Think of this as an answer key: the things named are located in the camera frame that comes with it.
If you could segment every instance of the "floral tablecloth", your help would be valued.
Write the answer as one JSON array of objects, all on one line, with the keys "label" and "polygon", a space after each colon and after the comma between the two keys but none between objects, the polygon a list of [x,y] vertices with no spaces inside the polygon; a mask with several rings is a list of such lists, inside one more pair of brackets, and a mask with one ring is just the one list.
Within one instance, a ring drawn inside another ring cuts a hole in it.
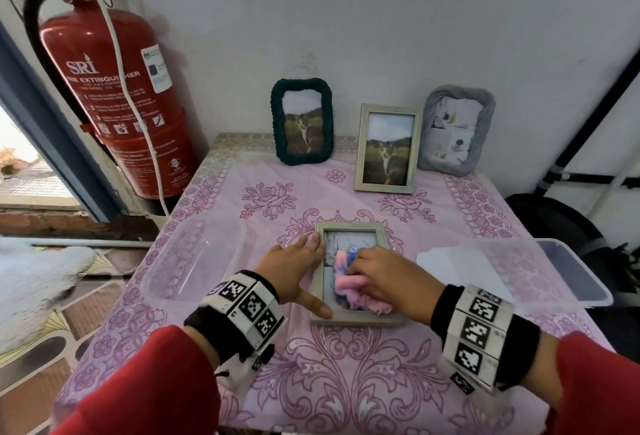
[{"label": "floral tablecloth", "polygon": [[[275,157],[274,149],[273,137],[262,134],[223,134],[214,143],[60,392],[54,406],[57,421],[135,355],[154,329],[183,320],[184,313],[149,306],[140,285],[187,217],[237,211],[259,232],[249,263],[276,242],[286,246],[312,232],[317,220],[380,221],[391,248],[411,260],[421,251],[466,238],[529,236],[486,179],[418,171],[412,195],[354,192],[355,137],[337,137],[333,157],[322,164],[290,167]],[[541,275],[540,289],[557,288],[561,280],[555,275]],[[223,393],[222,425],[406,435],[536,434],[543,429],[548,408],[523,388],[515,388],[512,407],[498,418],[471,405],[436,366],[441,343],[426,326],[311,327],[299,306],[288,314],[286,346],[260,371],[244,403]],[[584,310],[539,314],[532,320],[551,334],[581,330],[609,346]]]}]

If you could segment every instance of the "table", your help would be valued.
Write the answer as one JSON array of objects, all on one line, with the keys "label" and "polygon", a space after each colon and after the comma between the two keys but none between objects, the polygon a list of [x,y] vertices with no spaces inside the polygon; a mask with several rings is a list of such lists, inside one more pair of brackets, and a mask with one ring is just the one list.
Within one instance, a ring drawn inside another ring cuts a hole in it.
[{"label": "table", "polygon": [[[391,248],[412,260],[430,247],[466,238],[530,237],[481,174],[455,178],[418,171],[412,195],[354,192],[356,141],[356,137],[336,137],[328,161],[290,167],[275,156],[272,135],[221,134],[60,392],[54,419],[68,416],[80,399],[135,355],[153,330],[181,324],[184,314],[150,307],[140,285],[187,217],[204,211],[237,211],[260,231],[253,263],[276,242],[286,246],[300,234],[312,232],[320,219],[381,221]],[[556,272],[540,274],[541,291],[558,282]],[[290,319],[285,349],[263,367],[242,406],[222,390],[221,425],[405,435],[537,434],[543,428],[548,408],[523,388],[515,388],[513,406],[494,419],[452,389],[436,366],[440,339],[426,326],[310,327],[308,313],[299,306],[289,306],[285,314]],[[585,310],[530,319],[556,336],[580,330],[610,347]]]}]

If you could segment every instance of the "red shirt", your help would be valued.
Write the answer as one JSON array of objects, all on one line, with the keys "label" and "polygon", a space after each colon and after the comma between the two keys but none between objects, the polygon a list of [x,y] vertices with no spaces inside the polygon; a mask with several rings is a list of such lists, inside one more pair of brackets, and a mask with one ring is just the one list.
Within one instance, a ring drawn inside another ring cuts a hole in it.
[{"label": "red shirt", "polygon": [[[638,432],[640,365],[573,333],[560,341],[557,367],[563,398],[547,419],[549,434]],[[52,435],[211,435],[219,411],[211,364],[179,327],[169,326],[156,330]]]}]

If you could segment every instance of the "dark green picture frame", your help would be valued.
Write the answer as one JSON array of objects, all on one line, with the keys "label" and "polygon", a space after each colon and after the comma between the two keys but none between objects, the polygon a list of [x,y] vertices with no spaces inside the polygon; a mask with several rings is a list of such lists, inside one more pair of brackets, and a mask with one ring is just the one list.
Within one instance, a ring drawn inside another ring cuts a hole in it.
[{"label": "dark green picture frame", "polygon": [[[323,148],[320,152],[295,155],[287,152],[289,142],[285,133],[286,116],[282,107],[282,98],[286,91],[316,90],[321,95],[323,116]],[[271,90],[271,114],[273,115],[273,138],[276,142],[276,155],[288,165],[318,164],[324,162],[333,153],[333,104],[329,85],[320,78],[308,80],[280,80]]]}]

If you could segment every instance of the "person's right hand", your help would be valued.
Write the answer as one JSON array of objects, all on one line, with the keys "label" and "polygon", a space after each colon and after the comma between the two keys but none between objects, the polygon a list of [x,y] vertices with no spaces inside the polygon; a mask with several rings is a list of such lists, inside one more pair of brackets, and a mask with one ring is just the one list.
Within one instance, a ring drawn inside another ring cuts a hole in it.
[{"label": "person's right hand", "polygon": [[366,275],[372,285],[364,287],[365,294],[426,325],[445,287],[414,262],[381,246],[358,250],[348,274]]}]

